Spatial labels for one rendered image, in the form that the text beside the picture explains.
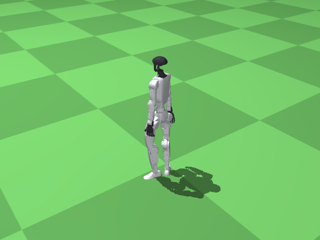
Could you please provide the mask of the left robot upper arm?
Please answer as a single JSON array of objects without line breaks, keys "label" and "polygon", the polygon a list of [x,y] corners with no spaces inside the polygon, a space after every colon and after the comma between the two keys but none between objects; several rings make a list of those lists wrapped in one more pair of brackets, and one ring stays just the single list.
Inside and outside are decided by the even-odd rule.
[{"label": "left robot upper arm", "polygon": [[149,82],[149,96],[151,100],[148,102],[153,102],[154,106],[156,105],[156,99],[157,99],[157,89],[159,87],[159,80],[153,79],[152,81]]}]

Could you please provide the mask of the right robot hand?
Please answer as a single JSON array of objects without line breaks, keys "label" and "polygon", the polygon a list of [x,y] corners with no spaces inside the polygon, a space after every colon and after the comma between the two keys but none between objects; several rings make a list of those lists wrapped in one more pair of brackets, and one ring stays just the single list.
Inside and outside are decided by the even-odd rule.
[{"label": "right robot hand", "polygon": [[[173,109],[172,109],[172,107],[170,108],[171,109],[171,111],[167,111],[167,112],[169,112],[170,114],[172,114],[172,123],[175,123],[175,117],[174,117],[174,114],[173,114]],[[170,121],[170,123],[171,123],[171,121]]]}]

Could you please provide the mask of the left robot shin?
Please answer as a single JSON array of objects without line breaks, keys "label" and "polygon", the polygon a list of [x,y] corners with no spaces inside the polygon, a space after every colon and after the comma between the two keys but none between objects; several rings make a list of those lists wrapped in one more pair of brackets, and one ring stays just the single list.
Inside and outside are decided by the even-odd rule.
[{"label": "left robot shin", "polygon": [[[157,164],[159,162],[159,154],[158,154],[158,148],[157,147],[153,147],[151,152],[148,151],[148,157],[149,157],[149,161],[151,164],[151,168],[152,168],[152,173],[153,174],[157,174]],[[154,173],[155,171],[155,173]]]}]

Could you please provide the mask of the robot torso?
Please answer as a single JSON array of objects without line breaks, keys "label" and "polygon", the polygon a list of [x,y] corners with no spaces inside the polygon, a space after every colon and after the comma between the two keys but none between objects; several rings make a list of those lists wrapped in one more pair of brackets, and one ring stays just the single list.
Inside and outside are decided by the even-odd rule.
[{"label": "robot torso", "polygon": [[[164,72],[164,71],[163,71]],[[164,74],[166,74],[164,72]],[[169,75],[165,78],[158,77],[159,74],[155,75],[152,80],[158,80],[158,88],[156,90],[156,111],[154,117],[159,118],[159,123],[163,123],[168,119],[168,111],[165,109],[164,104],[168,101],[170,78]]]}]

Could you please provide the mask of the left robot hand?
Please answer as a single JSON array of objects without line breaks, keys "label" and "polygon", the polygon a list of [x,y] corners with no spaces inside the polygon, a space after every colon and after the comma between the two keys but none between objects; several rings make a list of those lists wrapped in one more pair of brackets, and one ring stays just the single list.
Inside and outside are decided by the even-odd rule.
[{"label": "left robot hand", "polygon": [[147,124],[147,127],[146,127],[146,129],[144,130],[145,132],[146,132],[146,135],[148,135],[148,136],[151,136],[151,137],[154,137],[155,135],[154,135],[154,130],[153,130],[153,126],[154,126],[154,121],[152,121],[152,125],[149,125],[149,124]]}]

